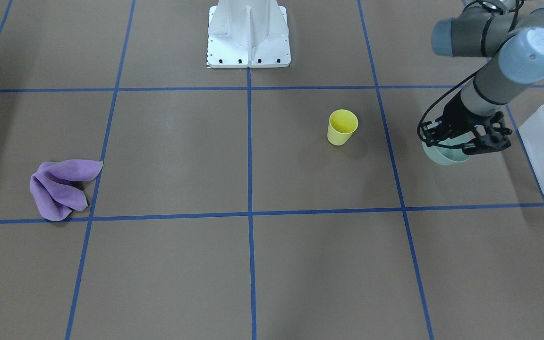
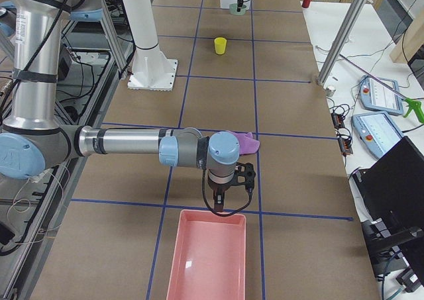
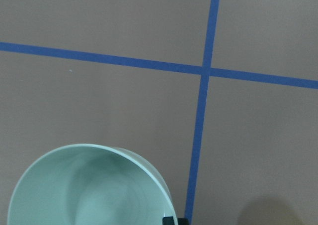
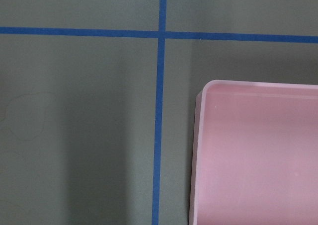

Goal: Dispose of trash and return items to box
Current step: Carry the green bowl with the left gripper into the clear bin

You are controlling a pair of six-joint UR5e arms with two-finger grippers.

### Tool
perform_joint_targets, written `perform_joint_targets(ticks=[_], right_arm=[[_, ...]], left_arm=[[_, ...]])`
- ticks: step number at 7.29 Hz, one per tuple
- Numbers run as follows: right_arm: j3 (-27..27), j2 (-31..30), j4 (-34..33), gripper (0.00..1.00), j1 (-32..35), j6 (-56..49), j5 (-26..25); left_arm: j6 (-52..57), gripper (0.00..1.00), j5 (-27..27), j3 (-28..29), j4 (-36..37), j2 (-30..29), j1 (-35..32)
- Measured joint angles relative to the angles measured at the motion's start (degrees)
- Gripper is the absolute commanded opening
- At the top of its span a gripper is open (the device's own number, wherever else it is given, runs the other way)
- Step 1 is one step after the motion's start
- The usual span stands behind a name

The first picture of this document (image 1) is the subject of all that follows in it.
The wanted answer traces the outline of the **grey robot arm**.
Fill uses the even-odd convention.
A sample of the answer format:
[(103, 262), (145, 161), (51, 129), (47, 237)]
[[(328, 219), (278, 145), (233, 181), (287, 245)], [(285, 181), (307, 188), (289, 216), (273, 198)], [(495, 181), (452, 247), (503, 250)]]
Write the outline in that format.
[(521, 0), (475, 0), (434, 26), (434, 54), (488, 62), (453, 88), (456, 95), (438, 118), (420, 119), (417, 136), (426, 148), (470, 156), (511, 146), (500, 109), (544, 79), (544, 4), (520, 15), (522, 6)]

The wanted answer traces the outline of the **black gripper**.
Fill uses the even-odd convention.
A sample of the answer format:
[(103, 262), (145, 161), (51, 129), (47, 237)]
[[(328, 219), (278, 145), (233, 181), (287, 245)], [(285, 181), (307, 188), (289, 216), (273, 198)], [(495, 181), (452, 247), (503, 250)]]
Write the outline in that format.
[(512, 129), (505, 125), (502, 113), (490, 110), (490, 115), (479, 115), (466, 107), (460, 91), (447, 105), (435, 122), (421, 123), (421, 141), (441, 144), (449, 138), (472, 134), (462, 145), (465, 155), (501, 152), (511, 146)]

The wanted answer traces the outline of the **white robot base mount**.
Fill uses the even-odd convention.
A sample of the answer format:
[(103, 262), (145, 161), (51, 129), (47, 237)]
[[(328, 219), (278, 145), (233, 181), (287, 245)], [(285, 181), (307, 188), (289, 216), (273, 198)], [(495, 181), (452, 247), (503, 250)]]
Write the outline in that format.
[(287, 9), (276, 0), (220, 0), (209, 8), (208, 24), (207, 67), (291, 65)]

